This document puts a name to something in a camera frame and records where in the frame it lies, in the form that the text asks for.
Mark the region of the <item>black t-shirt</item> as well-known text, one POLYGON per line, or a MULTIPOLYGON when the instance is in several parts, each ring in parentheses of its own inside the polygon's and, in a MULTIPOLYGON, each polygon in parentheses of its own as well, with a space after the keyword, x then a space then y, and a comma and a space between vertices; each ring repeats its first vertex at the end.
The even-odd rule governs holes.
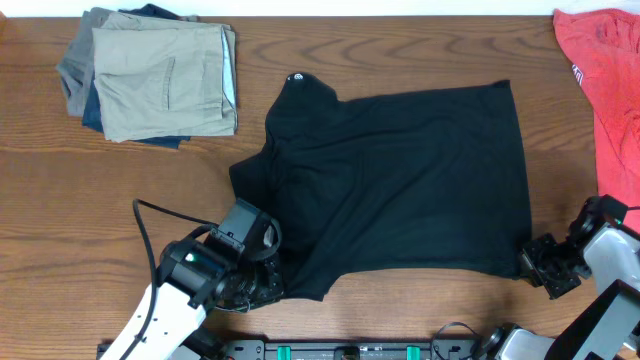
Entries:
POLYGON ((519 276, 532 215, 508 81, 342 101, 296 73, 265 130, 229 176, 280 224, 287 297, 320 301, 343 275, 393 268, 519 276))

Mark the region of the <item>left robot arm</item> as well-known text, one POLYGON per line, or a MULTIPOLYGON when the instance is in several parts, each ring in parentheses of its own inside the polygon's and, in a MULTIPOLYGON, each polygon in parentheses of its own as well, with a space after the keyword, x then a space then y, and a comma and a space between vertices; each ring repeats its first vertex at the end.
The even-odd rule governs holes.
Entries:
POLYGON ((213 239, 167 246, 125 328, 98 359, 222 359, 225 345, 202 327, 214 310, 247 313, 283 297, 277 243, 240 253, 213 239))

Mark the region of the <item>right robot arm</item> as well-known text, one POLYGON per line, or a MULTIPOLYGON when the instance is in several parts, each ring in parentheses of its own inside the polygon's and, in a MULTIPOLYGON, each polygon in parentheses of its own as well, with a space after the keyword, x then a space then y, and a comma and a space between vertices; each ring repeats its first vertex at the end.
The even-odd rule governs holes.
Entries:
POLYGON ((615 359, 621 349, 639 351, 639 234, 607 224, 583 250, 598 297, 558 337, 536 335, 515 324, 485 341, 495 360, 615 359))

